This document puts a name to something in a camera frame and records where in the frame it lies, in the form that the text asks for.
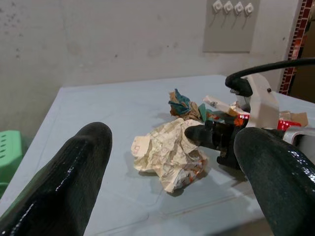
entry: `concrete wall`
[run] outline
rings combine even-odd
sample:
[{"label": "concrete wall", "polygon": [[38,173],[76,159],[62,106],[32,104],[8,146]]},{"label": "concrete wall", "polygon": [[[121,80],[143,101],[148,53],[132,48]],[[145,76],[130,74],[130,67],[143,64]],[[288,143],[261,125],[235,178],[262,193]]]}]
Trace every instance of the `concrete wall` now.
[{"label": "concrete wall", "polygon": [[[206,0],[2,0],[0,130],[33,137],[62,86],[228,74],[283,59],[299,5],[261,0],[250,54],[205,54]],[[268,73],[273,89],[280,77]]]}]

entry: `gray table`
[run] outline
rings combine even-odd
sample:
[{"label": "gray table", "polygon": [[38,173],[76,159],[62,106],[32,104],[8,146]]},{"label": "gray table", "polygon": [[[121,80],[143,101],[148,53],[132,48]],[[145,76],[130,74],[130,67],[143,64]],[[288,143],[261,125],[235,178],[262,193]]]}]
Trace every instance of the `gray table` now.
[{"label": "gray table", "polygon": [[[133,138],[174,119],[167,104],[170,91],[178,88],[197,104],[207,94],[231,103],[236,97],[224,79],[215,75],[60,89],[0,201],[0,214],[67,139],[101,121],[112,129],[113,149],[85,235],[270,235],[250,184],[239,172],[218,166],[216,151],[205,149],[207,175],[176,196],[163,191],[157,176],[133,168]],[[315,104],[277,98],[281,110],[308,112],[315,124]]]}]

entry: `green stool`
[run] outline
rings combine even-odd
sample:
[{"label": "green stool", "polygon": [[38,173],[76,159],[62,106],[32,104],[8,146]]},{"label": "green stool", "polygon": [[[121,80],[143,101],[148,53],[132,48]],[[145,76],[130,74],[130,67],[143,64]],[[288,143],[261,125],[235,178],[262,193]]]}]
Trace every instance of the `green stool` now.
[{"label": "green stool", "polygon": [[0,198],[23,158],[22,139],[19,131],[0,132]]}]

